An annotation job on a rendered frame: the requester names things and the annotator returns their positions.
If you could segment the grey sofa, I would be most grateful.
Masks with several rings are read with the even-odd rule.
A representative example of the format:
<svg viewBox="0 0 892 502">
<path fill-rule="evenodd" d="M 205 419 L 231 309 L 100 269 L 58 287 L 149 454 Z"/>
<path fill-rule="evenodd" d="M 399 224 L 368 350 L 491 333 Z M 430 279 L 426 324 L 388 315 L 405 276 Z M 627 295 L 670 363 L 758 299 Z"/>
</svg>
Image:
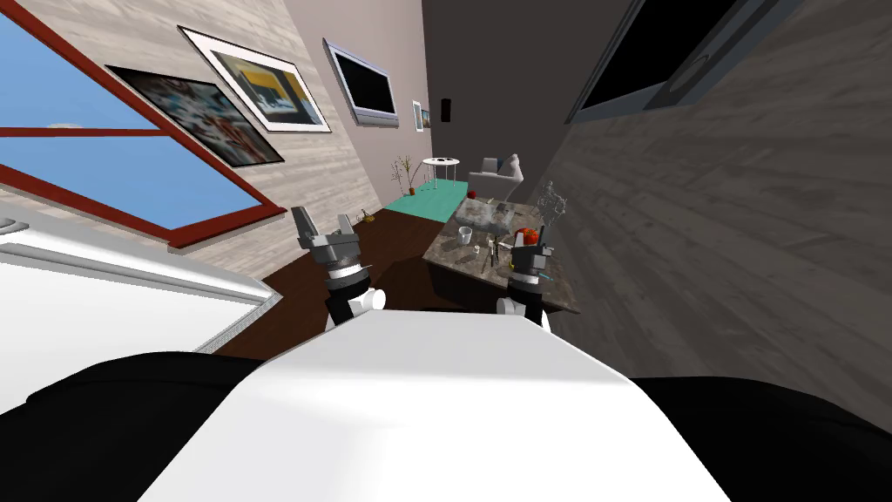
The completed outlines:
<svg viewBox="0 0 892 502">
<path fill-rule="evenodd" d="M 518 155 L 507 159 L 483 158 L 480 168 L 470 172 L 468 189 L 476 198 L 507 201 L 524 181 Z"/>
</svg>

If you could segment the marble coffee table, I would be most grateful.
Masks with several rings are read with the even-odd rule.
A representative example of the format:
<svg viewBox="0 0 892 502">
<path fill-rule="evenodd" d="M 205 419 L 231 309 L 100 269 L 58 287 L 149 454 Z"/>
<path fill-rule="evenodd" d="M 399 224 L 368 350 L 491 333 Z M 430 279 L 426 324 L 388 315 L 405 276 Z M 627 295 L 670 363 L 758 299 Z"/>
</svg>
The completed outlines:
<svg viewBox="0 0 892 502">
<path fill-rule="evenodd" d="M 470 244 L 460 246 L 458 228 L 472 227 Z M 533 207 L 509 202 L 463 200 L 423 259 L 494 287 L 507 288 L 508 263 L 514 233 L 522 227 L 539 229 L 541 218 Z"/>
</svg>

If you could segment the grey-framed wall television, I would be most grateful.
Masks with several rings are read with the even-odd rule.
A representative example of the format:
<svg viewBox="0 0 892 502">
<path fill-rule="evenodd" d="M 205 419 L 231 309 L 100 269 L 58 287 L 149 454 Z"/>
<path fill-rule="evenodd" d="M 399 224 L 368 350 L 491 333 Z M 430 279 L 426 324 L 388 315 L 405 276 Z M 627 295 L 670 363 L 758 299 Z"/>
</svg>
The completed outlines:
<svg viewBox="0 0 892 502">
<path fill-rule="evenodd" d="M 323 42 L 356 124 L 398 128 L 399 118 L 388 73 L 326 38 Z"/>
</svg>

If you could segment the white round side table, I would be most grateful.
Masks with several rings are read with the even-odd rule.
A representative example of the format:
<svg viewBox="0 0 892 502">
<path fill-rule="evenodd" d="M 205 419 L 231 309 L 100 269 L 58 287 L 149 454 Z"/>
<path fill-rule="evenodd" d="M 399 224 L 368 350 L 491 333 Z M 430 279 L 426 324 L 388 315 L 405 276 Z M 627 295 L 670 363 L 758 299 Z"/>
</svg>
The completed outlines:
<svg viewBox="0 0 892 502">
<path fill-rule="evenodd" d="M 456 182 L 457 176 L 457 166 L 460 164 L 458 159 L 440 157 L 440 158 L 428 158 L 422 160 L 422 165 L 427 169 L 427 175 L 429 176 L 429 180 L 434 184 L 434 188 L 437 189 L 437 181 L 436 177 L 436 169 L 438 167 L 444 167 L 446 172 L 451 168 L 453 171 L 453 182 Z"/>
</svg>

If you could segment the teal rug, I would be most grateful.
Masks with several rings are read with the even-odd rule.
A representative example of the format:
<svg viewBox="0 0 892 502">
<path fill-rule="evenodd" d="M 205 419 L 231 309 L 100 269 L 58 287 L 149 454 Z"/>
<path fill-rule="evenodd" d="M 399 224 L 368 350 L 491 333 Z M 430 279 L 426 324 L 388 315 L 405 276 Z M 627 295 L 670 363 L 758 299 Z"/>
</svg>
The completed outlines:
<svg viewBox="0 0 892 502">
<path fill-rule="evenodd" d="M 405 195 L 387 205 L 386 209 L 445 223 L 466 199 L 467 192 L 465 181 L 437 179 L 436 185 L 434 182 L 424 183 L 414 195 Z"/>
</svg>

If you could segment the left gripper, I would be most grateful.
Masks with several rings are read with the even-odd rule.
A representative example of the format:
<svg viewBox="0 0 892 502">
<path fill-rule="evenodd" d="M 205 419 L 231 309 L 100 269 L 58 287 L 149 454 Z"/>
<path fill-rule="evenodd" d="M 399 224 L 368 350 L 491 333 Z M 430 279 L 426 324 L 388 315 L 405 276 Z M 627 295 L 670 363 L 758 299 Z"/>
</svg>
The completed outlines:
<svg viewBox="0 0 892 502">
<path fill-rule="evenodd" d="M 327 270 L 359 264 L 360 239 L 347 214 L 337 216 L 338 234 L 318 235 L 305 207 L 292 207 L 291 213 L 297 229 L 298 242 L 303 249 L 310 252 L 315 261 L 324 265 Z"/>
</svg>

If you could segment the red-framed window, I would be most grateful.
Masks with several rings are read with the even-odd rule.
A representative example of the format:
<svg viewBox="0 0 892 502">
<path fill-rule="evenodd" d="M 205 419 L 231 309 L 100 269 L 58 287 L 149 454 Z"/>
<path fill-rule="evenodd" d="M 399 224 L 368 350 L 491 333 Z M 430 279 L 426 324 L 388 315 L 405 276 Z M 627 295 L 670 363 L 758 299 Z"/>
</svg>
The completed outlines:
<svg viewBox="0 0 892 502">
<path fill-rule="evenodd" d="M 16 0 L 0 0 L 0 184 L 172 248 L 283 213 Z"/>
</svg>

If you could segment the bare-twig potted plant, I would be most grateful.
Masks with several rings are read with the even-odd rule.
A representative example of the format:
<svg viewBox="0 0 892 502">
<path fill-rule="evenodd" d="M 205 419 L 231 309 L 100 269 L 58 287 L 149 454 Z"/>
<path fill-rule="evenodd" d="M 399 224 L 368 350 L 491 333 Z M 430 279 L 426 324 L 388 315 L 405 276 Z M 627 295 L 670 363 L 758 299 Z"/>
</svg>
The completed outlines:
<svg viewBox="0 0 892 502">
<path fill-rule="evenodd" d="M 392 165 L 392 180 L 396 180 L 405 196 L 416 193 L 415 179 L 422 168 L 422 162 L 412 162 L 410 156 L 398 156 Z"/>
</svg>

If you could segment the dark grey-framed window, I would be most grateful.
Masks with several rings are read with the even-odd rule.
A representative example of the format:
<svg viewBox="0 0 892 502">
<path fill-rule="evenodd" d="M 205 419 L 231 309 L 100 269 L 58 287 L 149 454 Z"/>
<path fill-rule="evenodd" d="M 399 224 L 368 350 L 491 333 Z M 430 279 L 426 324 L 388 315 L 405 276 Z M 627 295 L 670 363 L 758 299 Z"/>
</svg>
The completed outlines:
<svg viewBox="0 0 892 502">
<path fill-rule="evenodd" d="M 566 122 L 692 105 L 803 0 L 632 0 Z"/>
</svg>

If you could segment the dark frameless picture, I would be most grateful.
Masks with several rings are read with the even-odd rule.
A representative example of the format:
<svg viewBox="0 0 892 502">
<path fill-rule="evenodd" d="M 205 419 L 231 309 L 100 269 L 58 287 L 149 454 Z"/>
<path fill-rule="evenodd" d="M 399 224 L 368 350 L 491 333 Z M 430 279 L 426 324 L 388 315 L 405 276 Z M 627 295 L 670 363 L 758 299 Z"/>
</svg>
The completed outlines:
<svg viewBox="0 0 892 502">
<path fill-rule="evenodd" d="M 108 69 L 231 168 L 283 162 L 216 84 L 114 65 Z"/>
</svg>

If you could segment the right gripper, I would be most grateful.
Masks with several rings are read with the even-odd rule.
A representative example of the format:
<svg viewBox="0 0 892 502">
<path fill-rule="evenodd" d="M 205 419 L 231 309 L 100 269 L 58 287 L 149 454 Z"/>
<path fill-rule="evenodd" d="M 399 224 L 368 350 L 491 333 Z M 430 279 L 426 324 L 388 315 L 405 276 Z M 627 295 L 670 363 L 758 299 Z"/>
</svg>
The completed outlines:
<svg viewBox="0 0 892 502">
<path fill-rule="evenodd" d="M 537 230 L 536 245 L 525 246 L 524 231 L 516 231 L 511 250 L 511 263 L 515 273 L 538 275 L 545 269 L 546 261 L 553 252 L 553 248 L 545 246 L 546 237 L 547 226 L 543 225 Z"/>
</svg>

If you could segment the white-framed yellow picture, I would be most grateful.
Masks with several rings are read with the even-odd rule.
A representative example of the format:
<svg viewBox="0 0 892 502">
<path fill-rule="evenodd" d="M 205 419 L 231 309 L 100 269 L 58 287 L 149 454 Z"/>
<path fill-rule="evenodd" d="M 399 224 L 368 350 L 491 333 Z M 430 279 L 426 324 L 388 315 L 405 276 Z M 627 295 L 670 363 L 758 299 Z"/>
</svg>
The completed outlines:
<svg viewBox="0 0 892 502">
<path fill-rule="evenodd" d="M 267 131 L 330 132 L 294 64 L 185 26 L 179 29 Z"/>
</svg>

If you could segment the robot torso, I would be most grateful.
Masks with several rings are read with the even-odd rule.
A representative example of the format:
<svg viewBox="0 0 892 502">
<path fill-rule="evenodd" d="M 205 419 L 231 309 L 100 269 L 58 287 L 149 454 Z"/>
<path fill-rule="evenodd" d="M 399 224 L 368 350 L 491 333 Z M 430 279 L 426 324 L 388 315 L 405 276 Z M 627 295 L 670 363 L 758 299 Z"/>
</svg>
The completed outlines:
<svg viewBox="0 0 892 502">
<path fill-rule="evenodd" d="M 521 316 L 373 310 L 263 363 L 139 502 L 730 502 L 624 375 Z"/>
</svg>

